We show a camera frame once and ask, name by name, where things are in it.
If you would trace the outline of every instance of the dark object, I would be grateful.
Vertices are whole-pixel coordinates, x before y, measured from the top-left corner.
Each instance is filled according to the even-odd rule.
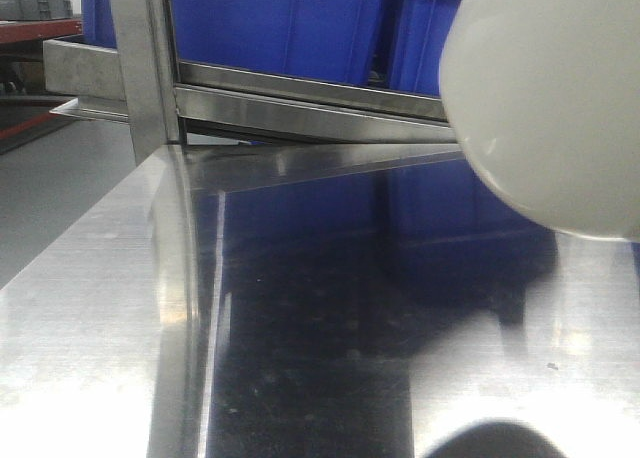
[[[0,20],[48,21],[72,16],[71,0],[0,0]]]

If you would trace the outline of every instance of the metal table surface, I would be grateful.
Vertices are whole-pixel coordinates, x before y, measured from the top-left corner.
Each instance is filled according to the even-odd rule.
[[[165,147],[0,292],[0,456],[639,456],[638,255],[455,146]]]

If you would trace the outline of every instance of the metal edge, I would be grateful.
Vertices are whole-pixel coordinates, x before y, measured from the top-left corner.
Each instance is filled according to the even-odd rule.
[[[237,125],[335,143],[455,143],[443,123],[304,102],[211,90],[175,88],[183,118]]]
[[[189,85],[447,121],[442,101],[431,96],[268,75],[190,61],[180,62],[180,74],[182,83]]]
[[[53,108],[51,113],[82,120],[129,123],[127,104],[125,102],[107,101],[94,97],[74,98],[63,105]]]

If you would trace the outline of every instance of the red shelf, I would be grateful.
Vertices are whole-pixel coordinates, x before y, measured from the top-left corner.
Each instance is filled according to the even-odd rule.
[[[46,40],[82,33],[80,20],[29,21],[0,25],[0,45],[21,41]]]

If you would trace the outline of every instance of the gray floor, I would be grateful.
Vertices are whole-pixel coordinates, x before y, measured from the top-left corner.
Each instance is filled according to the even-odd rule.
[[[0,288],[134,168],[129,127],[77,122],[0,155]]]

